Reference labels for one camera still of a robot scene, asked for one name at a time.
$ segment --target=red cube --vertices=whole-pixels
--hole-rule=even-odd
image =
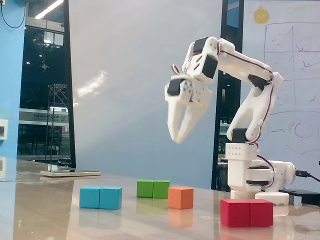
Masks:
[[[251,227],[270,227],[274,224],[274,204],[264,199],[251,200]]]
[[[220,203],[220,221],[228,227],[251,226],[250,199],[223,199]]]

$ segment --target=gray panel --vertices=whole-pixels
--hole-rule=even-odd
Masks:
[[[170,138],[164,87],[191,42],[220,37],[222,0],[69,0],[79,168],[210,188],[217,82],[183,144]]]

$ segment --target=glass window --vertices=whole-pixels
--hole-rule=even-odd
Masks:
[[[48,162],[52,153],[52,163],[57,164],[70,157],[64,3],[38,0],[26,8],[17,153],[20,159],[37,162],[46,155]],[[53,84],[65,86],[55,103],[48,96]]]

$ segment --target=green cube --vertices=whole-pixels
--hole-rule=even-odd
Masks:
[[[153,180],[139,180],[136,183],[136,196],[138,198],[152,198],[154,194]]]
[[[167,199],[170,181],[155,180],[153,181],[153,198],[154,199]]]

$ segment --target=white wall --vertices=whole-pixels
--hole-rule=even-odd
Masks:
[[[222,0],[69,0],[78,168],[210,188],[217,83],[183,144],[164,87],[191,42],[220,37]]]
[[[265,24],[255,22],[262,6]],[[284,83],[258,143],[268,160],[292,162],[320,177],[320,1],[244,2],[243,54],[268,64]],[[250,91],[241,85],[241,100]],[[312,178],[296,177],[291,189],[320,191]]]

